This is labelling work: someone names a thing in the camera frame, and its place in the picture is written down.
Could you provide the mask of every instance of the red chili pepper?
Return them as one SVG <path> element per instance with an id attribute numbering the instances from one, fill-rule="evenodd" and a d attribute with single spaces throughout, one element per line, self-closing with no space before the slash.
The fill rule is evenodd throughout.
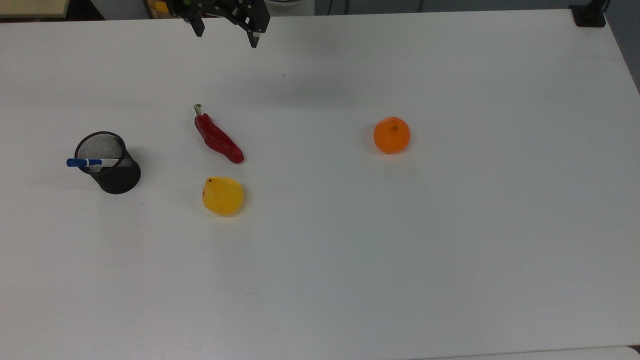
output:
<path id="1" fill-rule="evenodd" d="M 202 113 L 200 110 L 200 104 L 195 104 L 193 108 L 196 110 L 196 129 L 202 138 L 204 143 L 208 147 L 220 152 L 226 156 L 231 162 L 240 164 L 244 161 L 244 155 L 240 148 L 234 143 L 224 131 L 220 130 L 218 126 L 213 123 L 213 119 L 206 113 Z"/>

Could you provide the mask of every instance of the orange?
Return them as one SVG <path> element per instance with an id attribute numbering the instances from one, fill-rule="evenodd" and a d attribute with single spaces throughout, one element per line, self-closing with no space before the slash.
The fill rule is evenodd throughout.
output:
<path id="1" fill-rule="evenodd" d="M 411 138 L 411 131 L 399 117 L 391 116 L 383 119 L 373 129 L 373 141 L 376 146 L 387 154 L 402 151 Z"/>

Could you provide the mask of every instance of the table surface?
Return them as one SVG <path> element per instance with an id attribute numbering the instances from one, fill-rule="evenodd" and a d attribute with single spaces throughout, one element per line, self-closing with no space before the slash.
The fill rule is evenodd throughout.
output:
<path id="1" fill-rule="evenodd" d="M 414 359 L 640 343 L 640 97 L 568 10 L 0 24 L 0 357 Z M 200 102 L 243 149 L 193 126 Z M 412 142 L 384 155 L 380 119 Z M 64 161 L 94 131 L 123 195 Z M 245 204 L 208 212 L 209 176 Z"/>
<path id="2" fill-rule="evenodd" d="M 463 356 L 456 360 L 639 360 L 640 354 L 629 347 L 585 348 L 578 350 L 524 352 L 485 356 Z"/>
<path id="3" fill-rule="evenodd" d="M 65 17 L 69 0 L 0 0 L 0 19 Z"/>

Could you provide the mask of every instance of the black mesh cup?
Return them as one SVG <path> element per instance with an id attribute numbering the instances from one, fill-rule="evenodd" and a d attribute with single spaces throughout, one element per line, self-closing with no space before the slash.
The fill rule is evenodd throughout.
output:
<path id="1" fill-rule="evenodd" d="M 140 166 L 127 152 L 122 138 L 108 131 L 93 133 L 78 144 L 77 159 L 118 159 L 113 167 L 81 167 L 108 193 L 125 193 L 140 180 Z"/>

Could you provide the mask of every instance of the yellow lemon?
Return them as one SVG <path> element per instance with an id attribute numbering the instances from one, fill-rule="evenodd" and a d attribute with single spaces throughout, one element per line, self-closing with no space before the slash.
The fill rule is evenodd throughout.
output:
<path id="1" fill-rule="evenodd" d="M 202 203 L 219 215 L 235 213 L 243 200 L 242 186 L 230 177 L 210 177 L 202 188 Z"/>

